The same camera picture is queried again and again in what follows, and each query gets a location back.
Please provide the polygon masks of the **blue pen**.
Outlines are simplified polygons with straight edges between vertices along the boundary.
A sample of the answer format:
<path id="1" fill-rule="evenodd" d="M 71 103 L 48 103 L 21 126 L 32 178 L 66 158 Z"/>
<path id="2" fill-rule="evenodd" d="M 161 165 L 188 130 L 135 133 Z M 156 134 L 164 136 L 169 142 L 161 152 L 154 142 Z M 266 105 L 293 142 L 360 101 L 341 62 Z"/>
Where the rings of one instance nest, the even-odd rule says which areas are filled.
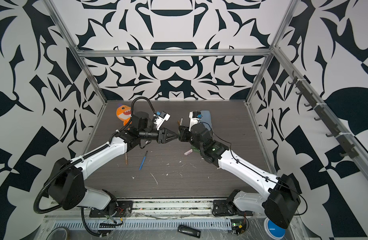
<path id="1" fill-rule="evenodd" d="M 141 161 L 141 163 L 140 163 L 140 166 L 139 166 L 139 171 L 140 171 L 140 170 L 142 170 L 142 167 L 143 167 L 143 165 L 144 165 L 144 163 L 145 163 L 145 160 L 146 160 L 147 154 L 148 154 L 148 151 L 146 151 L 146 152 L 145 152 L 145 155 L 143 156 L 143 159 L 142 159 L 142 161 Z"/>

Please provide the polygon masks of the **green pen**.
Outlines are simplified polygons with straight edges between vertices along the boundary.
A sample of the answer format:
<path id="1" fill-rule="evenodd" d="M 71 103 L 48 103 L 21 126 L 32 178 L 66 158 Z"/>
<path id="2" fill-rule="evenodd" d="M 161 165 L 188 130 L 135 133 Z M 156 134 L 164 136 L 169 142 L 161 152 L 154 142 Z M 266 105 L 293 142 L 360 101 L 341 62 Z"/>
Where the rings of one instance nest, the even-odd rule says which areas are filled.
<path id="1" fill-rule="evenodd" d="M 191 146 L 191 148 L 193 149 L 193 151 L 195 151 L 195 152 L 200 152 L 200 150 L 198 149 L 198 148 L 196 148 L 195 146 Z"/>

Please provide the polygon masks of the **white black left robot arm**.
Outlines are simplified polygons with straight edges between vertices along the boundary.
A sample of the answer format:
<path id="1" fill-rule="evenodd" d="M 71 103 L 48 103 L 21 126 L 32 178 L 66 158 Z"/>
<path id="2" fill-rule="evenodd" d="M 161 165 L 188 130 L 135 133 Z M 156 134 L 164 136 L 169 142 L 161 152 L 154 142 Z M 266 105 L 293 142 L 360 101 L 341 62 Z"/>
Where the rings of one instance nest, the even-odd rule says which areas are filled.
<path id="1" fill-rule="evenodd" d="M 37 214 L 46 214 L 57 209 L 80 208 L 85 230 L 95 236 L 103 235 L 90 229 L 85 220 L 85 209 L 97 210 L 111 220 L 110 227 L 123 223 L 114 220 L 120 207 L 117 198 L 107 190 L 96 190 L 85 186 L 85 180 L 113 159 L 128 153 L 141 142 L 148 145 L 152 141 L 165 144 L 177 139 L 178 135 L 162 125 L 170 119 L 166 112 L 158 112 L 146 97 L 138 97 L 130 106 L 130 118 L 115 131 L 102 146 L 71 160 L 58 160 L 51 175 L 44 183 L 33 203 Z"/>

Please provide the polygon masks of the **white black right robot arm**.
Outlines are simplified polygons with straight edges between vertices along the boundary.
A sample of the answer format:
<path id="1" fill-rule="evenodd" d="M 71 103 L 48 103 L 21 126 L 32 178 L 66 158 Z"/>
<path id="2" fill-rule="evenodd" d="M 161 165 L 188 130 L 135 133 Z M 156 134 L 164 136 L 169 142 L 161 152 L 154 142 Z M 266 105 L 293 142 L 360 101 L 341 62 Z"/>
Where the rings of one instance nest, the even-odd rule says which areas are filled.
<path id="1" fill-rule="evenodd" d="M 190 143 L 207 163 L 235 175 L 260 194 L 255 199 L 246 198 L 243 191 L 237 191 L 231 194 L 233 207 L 240 212 L 265 214 L 282 229 L 289 227 L 304 200 L 291 177 L 278 177 L 245 161 L 230 147 L 214 140 L 204 123 L 178 129 L 178 139 Z"/>

